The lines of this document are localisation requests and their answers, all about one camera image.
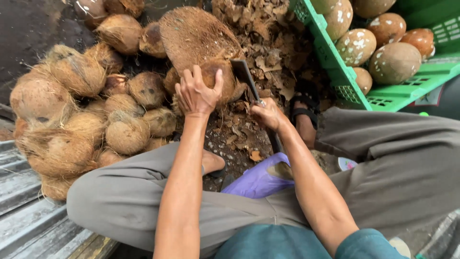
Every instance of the green plastic crate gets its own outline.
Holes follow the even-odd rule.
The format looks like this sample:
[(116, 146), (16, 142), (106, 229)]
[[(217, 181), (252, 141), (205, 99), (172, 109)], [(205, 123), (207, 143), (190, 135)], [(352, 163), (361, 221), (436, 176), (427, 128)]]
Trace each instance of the green plastic crate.
[(328, 36), (326, 20), (315, 12), (310, 0), (291, 0), (289, 8), (315, 37), (321, 66), (328, 72), (342, 107), (396, 112), (460, 74), (460, 0), (397, 0), (390, 11), (406, 20), (407, 30), (430, 28), (436, 55), (409, 80), (400, 85), (373, 85), (366, 96), (355, 82), (353, 68), (345, 65)]

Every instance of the hand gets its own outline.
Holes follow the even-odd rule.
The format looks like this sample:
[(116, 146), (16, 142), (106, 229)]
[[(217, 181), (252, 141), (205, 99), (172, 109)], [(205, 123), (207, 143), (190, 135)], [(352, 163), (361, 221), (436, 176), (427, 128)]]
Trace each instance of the hand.
[(261, 127), (269, 127), (278, 132), (282, 125), (286, 122), (289, 123), (288, 118), (278, 108), (272, 98), (262, 98), (262, 101), (265, 107), (262, 104), (253, 105), (249, 110), (249, 114), (257, 120)]
[(216, 73), (216, 84), (213, 89), (208, 88), (203, 83), (200, 66), (193, 66), (193, 76), (190, 70), (184, 70), (184, 76), (180, 78), (180, 84), (176, 83), (175, 85), (180, 109), (185, 116), (209, 116), (222, 96), (223, 85), (224, 79), (221, 69)]

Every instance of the corrugated metal sheet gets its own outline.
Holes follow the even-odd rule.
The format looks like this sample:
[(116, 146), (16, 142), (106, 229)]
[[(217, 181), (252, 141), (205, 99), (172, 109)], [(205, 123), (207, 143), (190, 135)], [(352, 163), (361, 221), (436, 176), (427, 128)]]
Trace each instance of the corrugated metal sheet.
[(0, 142), (0, 259), (65, 259), (93, 234), (40, 188), (14, 141)]

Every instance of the teal shirt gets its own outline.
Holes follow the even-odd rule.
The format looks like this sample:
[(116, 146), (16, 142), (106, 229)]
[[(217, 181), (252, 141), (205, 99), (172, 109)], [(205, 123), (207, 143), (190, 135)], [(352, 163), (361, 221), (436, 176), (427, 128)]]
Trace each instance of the teal shirt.
[[(312, 230), (250, 225), (232, 236), (214, 259), (332, 259)], [(373, 229), (358, 230), (337, 248), (335, 259), (408, 259)]]

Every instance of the purple plastic bag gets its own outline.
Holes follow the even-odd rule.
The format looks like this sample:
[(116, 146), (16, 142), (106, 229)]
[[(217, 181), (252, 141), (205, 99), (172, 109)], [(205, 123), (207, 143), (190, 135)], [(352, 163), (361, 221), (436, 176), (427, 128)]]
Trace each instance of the purple plastic bag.
[(284, 180), (267, 172), (268, 168), (280, 162), (285, 162), (290, 166), (288, 156), (276, 153), (255, 167), (244, 171), (243, 175), (222, 190), (222, 193), (258, 199), (294, 186), (294, 181)]

